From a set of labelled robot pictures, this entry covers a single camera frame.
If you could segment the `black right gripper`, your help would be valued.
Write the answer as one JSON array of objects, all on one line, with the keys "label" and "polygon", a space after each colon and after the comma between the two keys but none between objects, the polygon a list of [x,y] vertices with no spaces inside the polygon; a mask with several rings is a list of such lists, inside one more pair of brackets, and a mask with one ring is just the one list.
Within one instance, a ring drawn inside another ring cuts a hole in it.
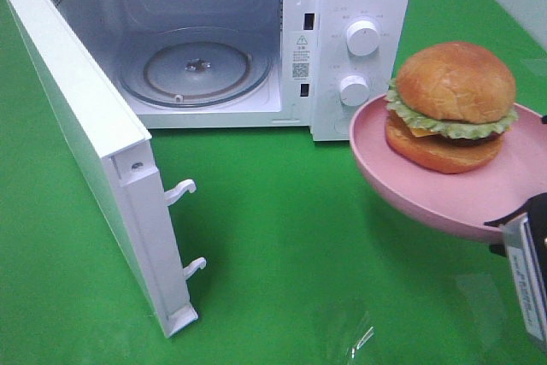
[{"label": "black right gripper", "polygon": [[507,232],[509,223],[520,217],[527,218],[528,228],[521,238],[529,246],[535,256],[546,256],[546,193],[540,193],[527,199],[517,210],[508,215],[487,221],[488,227],[499,227]]}]

